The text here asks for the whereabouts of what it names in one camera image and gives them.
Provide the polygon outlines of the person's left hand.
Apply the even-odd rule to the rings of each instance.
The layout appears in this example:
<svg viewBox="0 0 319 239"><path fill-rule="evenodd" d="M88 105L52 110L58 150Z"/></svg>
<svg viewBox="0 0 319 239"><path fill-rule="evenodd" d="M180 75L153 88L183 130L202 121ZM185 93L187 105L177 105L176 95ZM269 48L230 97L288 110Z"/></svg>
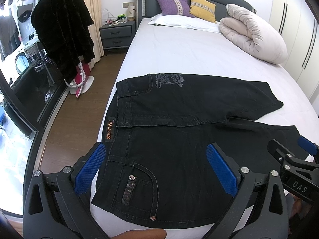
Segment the person's left hand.
<svg viewBox="0 0 319 239"><path fill-rule="evenodd" d="M146 229L126 231L111 239L165 239L166 236L164 229Z"/></svg>

